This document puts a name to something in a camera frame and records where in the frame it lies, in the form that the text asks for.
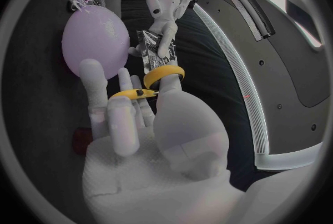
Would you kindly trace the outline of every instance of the pink balloon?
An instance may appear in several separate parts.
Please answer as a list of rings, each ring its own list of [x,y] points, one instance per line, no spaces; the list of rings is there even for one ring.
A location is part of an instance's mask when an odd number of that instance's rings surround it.
[[[84,59],[97,60],[106,79],[114,77],[128,58],[129,34],[122,20],[101,6],[87,6],[69,18],[62,38],[62,51],[70,70],[79,76]]]

